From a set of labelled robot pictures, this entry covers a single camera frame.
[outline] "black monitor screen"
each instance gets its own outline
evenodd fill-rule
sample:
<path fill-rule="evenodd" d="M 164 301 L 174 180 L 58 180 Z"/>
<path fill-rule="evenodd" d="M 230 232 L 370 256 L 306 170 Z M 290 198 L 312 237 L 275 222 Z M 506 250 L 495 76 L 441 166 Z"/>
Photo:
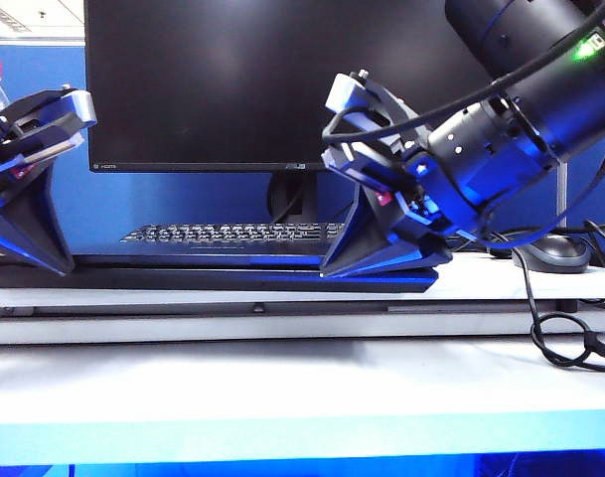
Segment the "black monitor screen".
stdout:
<path fill-rule="evenodd" d="M 323 169 L 336 73 L 369 70 L 417 111 L 486 80 L 443 3 L 86 0 L 90 169 Z"/>

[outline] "black cable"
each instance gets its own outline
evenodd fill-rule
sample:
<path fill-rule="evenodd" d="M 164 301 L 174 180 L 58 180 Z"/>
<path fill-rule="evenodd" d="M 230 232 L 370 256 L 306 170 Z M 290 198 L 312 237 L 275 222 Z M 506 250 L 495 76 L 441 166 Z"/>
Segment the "black cable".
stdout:
<path fill-rule="evenodd" d="M 580 203 L 582 203 L 582 201 L 587 198 L 587 196 L 591 193 L 591 191 L 593 191 L 596 187 L 598 187 L 598 184 L 600 184 L 600 182 L 604 178 L 605 178 L 605 156 L 604 156 L 602 163 L 600 164 L 600 167 L 598 168 L 598 171 L 596 172 L 595 177 L 591 180 L 589 185 L 572 201 L 572 203 L 569 205 L 569 207 L 567 207 L 565 209 L 564 212 L 562 212 L 561 214 L 558 214 L 548 224 L 546 224 L 545 226 L 543 226 L 540 229 L 536 229 L 535 231 L 527 234 L 523 238 L 517 238 L 516 240 L 511 240 L 509 242 L 494 242 L 494 241 L 490 241 L 488 238 L 478 238 L 477 242 L 481 243 L 482 245 L 489 247 L 489 248 L 508 249 L 508 248 L 513 248 L 515 246 L 519 246 L 519 245 L 525 245 L 532 241 L 541 239 L 542 237 L 549 234 L 555 228 L 556 224 L 558 222 L 560 222 L 562 219 L 564 219 L 575 207 L 580 205 Z"/>
<path fill-rule="evenodd" d="M 338 212 L 336 212 L 335 214 L 333 214 L 329 220 L 327 222 L 332 222 L 334 221 L 337 217 L 339 217 L 341 214 L 343 214 L 345 211 L 347 211 L 352 205 L 353 205 L 354 201 L 350 201 L 346 206 L 344 206 L 342 209 L 340 209 Z"/>
<path fill-rule="evenodd" d="M 507 229 L 504 232 L 501 232 L 501 235 L 509 235 L 509 234 L 521 234 L 523 232 L 531 232 L 535 229 L 538 229 L 540 226 L 528 226 L 528 227 L 516 227 L 514 229 Z M 598 227 L 605 231 L 605 224 L 598 224 Z M 551 230 L 552 234 L 566 235 L 566 234 L 587 234 L 589 229 L 587 227 L 556 227 Z"/>
<path fill-rule="evenodd" d="M 502 236 L 501 234 L 493 233 L 493 235 L 499 240 L 502 240 L 502 241 L 508 240 L 505 236 Z M 563 318 L 563 319 L 569 320 L 569 321 L 577 324 L 578 326 L 580 326 L 580 328 L 582 328 L 584 333 L 591 333 L 591 330 L 589 329 L 589 326 L 584 321 L 582 321 L 580 318 L 576 318 L 573 315 L 568 315 L 566 313 L 562 313 L 559 311 L 539 315 L 538 309 L 536 307 L 535 299 L 533 298 L 533 292 L 531 290 L 531 282 L 529 280 L 528 264 L 517 247 L 512 248 L 512 253 L 514 253 L 518 257 L 519 261 L 521 262 L 521 268 L 523 269 L 523 277 L 525 279 L 525 289 L 526 289 L 526 294 L 528 297 L 529 311 L 531 312 L 531 319 L 532 319 L 532 324 L 529 329 L 529 333 L 531 335 L 531 340 L 533 341 L 533 343 L 540 349 L 540 351 L 545 356 L 545 358 L 556 366 L 559 366 L 561 368 L 576 367 L 576 368 L 582 368 L 585 370 L 605 373 L 605 365 L 595 365 L 595 364 L 591 364 L 591 363 L 585 363 L 585 360 L 587 360 L 593 352 L 589 348 L 585 347 L 585 351 L 580 356 L 571 359 L 571 358 L 566 358 L 558 353 L 555 353 L 554 351 L 552 351 L 546 347 L 546 345 L 544 344 L 544 336 L 542 333 L 542 323 L 544 323 L 547 320 L 550 320 L 553 318 Z"/>
<path fill-rule="evenodd" d="M 470 104 L 487 99 L 495 94 L 501 93 L 504 89 L 524 80 L 533 75 L 537 71 L 546 67 L 554 60 L 571 50 L 578 44 L 582 37 L 596 28 L 605 19 L 605 1 L 596 8 L 596 10 L 587 17 L 587 19 L 578 28 L 573 30 L 569 35 L 556 43 L 553 47 L 547 50 L 539 57 L 525 63 L 522 67 L 514 70 L 503 77 L 496 79 L 489 86 L 483 87 L 477 91 L 467 94 L 459 99 L 456 99 L 448 104 L 444 104 L 437 108 L 431 109 L 417 117 L 399 122 L 397 124 L 381 127 L 373 131 L 356 132 L 356 133 L 334 133 L 339 124 L 338 121 L 332 120 L 322 131 L 322 140 L 327 144 L 337 142 L 366 142 L 373 139 L 391 136 L 398 132 L 415 129 L 430 121 L 447 118 L 449 115 L 464 109 Z"/>
<path fill-rule="evenodd" d="M 602 248 L 600 248 L 600 243 L 598 243 L 596 236 L 592 234 L 591 240 L 582 238 L 582 241 L 589 245 L 589 248 L 593 250 L 593 253 L 596 255 L 596 258 L 598 258 L 600 266 L 602 266 L 602 268 L 605 268 L 605 252 L 602 250 Z"/>
<path fill-rule="evenodd" d="M 291 213 L 291 210 L 293 209 L 293 207 L 295 207 L 295 205 L 297 204 L 300 197 L 302 197 L 303 193 L 304 193 L 304 182 L 302 182 L 300 184 L 299 189 L 295 192 L 295 195 L 293 196 L 291 201 L 289 201 L 289 203 L 286 205 L 286 207 L 284 209 L 282 209 L 282 211 L 276 217 L 273 218 L 271 223 L 279 224 L 280 221 L 287 218 L 289 216 L 289 214 Z"/>
<path fill-rule="evenodd" d="M 605 232 L 602 229 L 600 229 L 600 227 L 595 222 L 584 221 L 584 226 L 587 227 L 587 228 L 590 228 L 593 232 L 596 232 L 605 241 Z"/>
<path fill-rule="evenodd" d="M 510 465 L 508 465 L 508 468 L 505 469 L 503 472 L 501 472 L 501 474 L 499 474 L 499 477 L 513 477 L 514 476 L 514 467 L 516 466 L 516 464 L 520 458 L 521 458 L 521 454 L 519 452 L 514 454 L 514 457 L 512 457 L 512 460 L 510 461 Z"/>

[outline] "white table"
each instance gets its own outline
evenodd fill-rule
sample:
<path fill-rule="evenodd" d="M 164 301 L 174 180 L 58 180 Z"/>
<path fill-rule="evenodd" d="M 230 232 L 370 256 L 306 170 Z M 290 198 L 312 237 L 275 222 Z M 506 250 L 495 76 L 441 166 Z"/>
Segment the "white table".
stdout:
<path fill-rule="evenodd" d="M 399 298 L 525 297 L 508 262 L 439 271 Z M 538 298 L 605 295 L 605 270 L 531 279 Z M 0 289 L 0 307 L 332 299 L 354 295 Z M 557 369 L 527 337 L 0 347 L 0 465 L 586 448 L 605 448 L 605 375 Z"/>

